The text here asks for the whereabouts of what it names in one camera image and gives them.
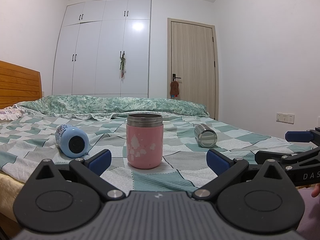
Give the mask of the right hand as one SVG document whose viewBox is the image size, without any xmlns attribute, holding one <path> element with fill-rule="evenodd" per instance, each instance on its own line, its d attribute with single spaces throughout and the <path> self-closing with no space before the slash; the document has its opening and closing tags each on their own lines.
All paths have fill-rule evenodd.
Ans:
<svg viewBox="0 0 320 240">
<path fill-rule="evenodd" d="M 315 187 L 313 188 L 313 191 L 311 193 L 311 196 L 313 198 L 317 197 L 320 194 L 320 183 L 316 184 Z"/>
</svg>

